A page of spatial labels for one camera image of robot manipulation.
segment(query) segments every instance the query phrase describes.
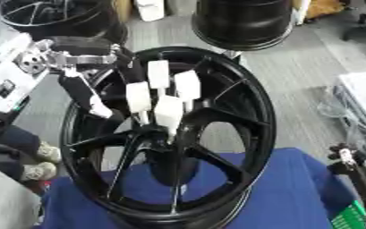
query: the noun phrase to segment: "shoe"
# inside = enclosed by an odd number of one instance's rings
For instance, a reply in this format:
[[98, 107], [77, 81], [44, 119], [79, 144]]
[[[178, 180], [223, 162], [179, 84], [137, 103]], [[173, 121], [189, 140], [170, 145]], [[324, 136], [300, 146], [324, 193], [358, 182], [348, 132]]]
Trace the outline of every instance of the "shoe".
[[40, 142], [37, 155], [41, 159], [55, 164], [59, 163], [62, 160], [60, 149], [49, 145], [45, 141]]
[[56, 176], [57, 168], [50, 162], [42, 162], [38, 165], [25, 165], [21, 180], [26, 181], [47, 181]]

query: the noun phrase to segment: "person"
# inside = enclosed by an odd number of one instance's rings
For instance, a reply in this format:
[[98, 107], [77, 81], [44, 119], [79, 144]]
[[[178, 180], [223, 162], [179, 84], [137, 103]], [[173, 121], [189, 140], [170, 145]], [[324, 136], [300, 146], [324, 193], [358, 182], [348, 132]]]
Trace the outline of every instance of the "person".
[[0, 171], [15, 181], [46, 181], [56, 176], [55, 164], [61, 161], [60, 149], [40, 140], [37, 135], [12, 125], [0, 136], [0, 146], [43, 161], [37, 165], [0, 161]]

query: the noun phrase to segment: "white cube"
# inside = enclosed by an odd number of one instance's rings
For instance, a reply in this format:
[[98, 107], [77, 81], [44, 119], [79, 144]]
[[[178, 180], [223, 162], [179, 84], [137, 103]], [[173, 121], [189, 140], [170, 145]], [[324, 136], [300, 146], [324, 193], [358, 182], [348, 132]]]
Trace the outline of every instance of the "white cube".
[[200, 98], [200, 78], [194, 70], [176, 74], [174, 82], [178, 97], [183, 102]]
[[165, 126], [170, 133], [175, 134], [183, 118], [183, 101], [177, 97], [162, 96], [154, 112], [157, 124]]
[[132, 114], [151, 109], [149, 85], [146, 81], [127, 84], [125, 94]]
[[170, 87], [168, 61], [150, 61], [148, 63], [148, 78], [152, 89], [167, 89]]

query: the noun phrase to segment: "white plastic piece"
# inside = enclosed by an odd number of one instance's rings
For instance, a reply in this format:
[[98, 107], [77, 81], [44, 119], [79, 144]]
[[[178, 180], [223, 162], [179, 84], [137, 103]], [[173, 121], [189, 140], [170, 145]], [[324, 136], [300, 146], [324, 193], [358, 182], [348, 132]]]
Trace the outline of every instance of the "white plastic piece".
[[149, 124], [147, 111], [152, 106], [150, 104], [149, 85], [146, 81], [127, 84], [126, 96], [128, 107], [132, 114], [139, 114], [141, 124]]
[[178, 97], [163, 96], [159, 98], [154, 112], [157, 124], [168, 129], [171, 143], [183, 118], [183, 101]]
[[157, 89], [159, 97], [166, 94], [170, 87], [170, 69], [167, 60], [151, 61], [148, 63], [148, 78], [152, 89]]
[[144, 21], [155, 21], [165, 17], [165, 0], [135, 0]]
[[193, 100], [200, 98], [200, 78], [194, 70], [174, 76], [178, 97], [184, 102], [185, 112], [193, 109]]

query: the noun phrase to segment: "blue fabric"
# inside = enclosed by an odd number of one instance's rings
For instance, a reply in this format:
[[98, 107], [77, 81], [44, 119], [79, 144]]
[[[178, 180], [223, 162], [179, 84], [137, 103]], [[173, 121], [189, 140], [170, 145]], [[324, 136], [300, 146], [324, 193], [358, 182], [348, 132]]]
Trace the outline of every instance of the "blue fabric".
[[[243, 154], [222, 156], [235, 164], [243, 160]], [[183, 198], [196, 199], [222, 184], [224, 178], [217, 168], [202, 163]], [[169, 188], [157, 183], [146, 165], [133, 166], [123, 188], [129, 197], [151, 203], [166, 203], [170, 197]], [[324, 165], [297, 148], [280, 148], [273, 152], [249, 201], [227, 228], [331, 228], [329, 218], [352, 202], [352, 193]], [[116, 228], [106, 211], [86, 199], [70, 178], [54, 180], [43, 203], [45, 220], [38, 229]]]

